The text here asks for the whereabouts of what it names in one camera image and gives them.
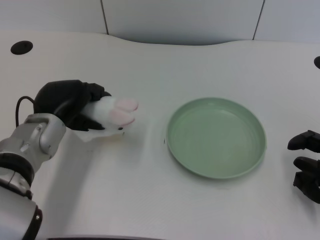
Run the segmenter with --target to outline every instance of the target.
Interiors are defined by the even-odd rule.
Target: plush toy
[[[135,121],[134,111],[138,109],[138,102],[132,98],[115,98],[104,96],[99,101],[89,102],[81,111],[91,120],[102,125],[103,130],[89,129],[74,133],[84,142],[94,138],[122,134]]]

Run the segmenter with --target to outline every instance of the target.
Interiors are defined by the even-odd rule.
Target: black cable
[[[19,107],[20,107],[20,103],[22,102],[23,99],[28,99],[30,102],[32,102],[32,104],[35,104],[35,101],[29,96],[22,96],[19,98],[18,102],[16,103],[16,107],[15,107],[15,127],[19,126]]]

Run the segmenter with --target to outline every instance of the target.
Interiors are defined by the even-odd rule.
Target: tabletop
[[[11,46],[33,49],[13,55]],[[124,135],[82,142],[68,130],[31,190],[43,211],[39,237],[125,236],[166,240],[300,240],[320,234],[320,206],[293,186],[289,140],[320,132],[320,44],[235,41],[209,46],[136,43],[97,33],[1,31],[0,137],[15,128],[19,97],[47,82],[79,79],[139,100]],[[252,111],[267,139],[264,161],[230,180],[197,176],[165,143],[166,125],[202,97]],[[20,106],[20,122],[32,113]]]

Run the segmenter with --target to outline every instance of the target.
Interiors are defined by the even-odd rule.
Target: green bowl
[[[266,134],[248,109],[222,98],[201,98],[180,107],[167,127],[174,158],[198,175],[239,177],[264,159]]]

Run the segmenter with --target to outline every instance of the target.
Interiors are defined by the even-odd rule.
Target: bunny ear
[[[114,106],[126,112],[133,112],[138,109],[138,101],[133,98],[122,98],[115,101]]]
[[[133,123],[135,121],[135,117],[132,113],[114,108],[109,112],[108,120],[112,124],[125,126]]]

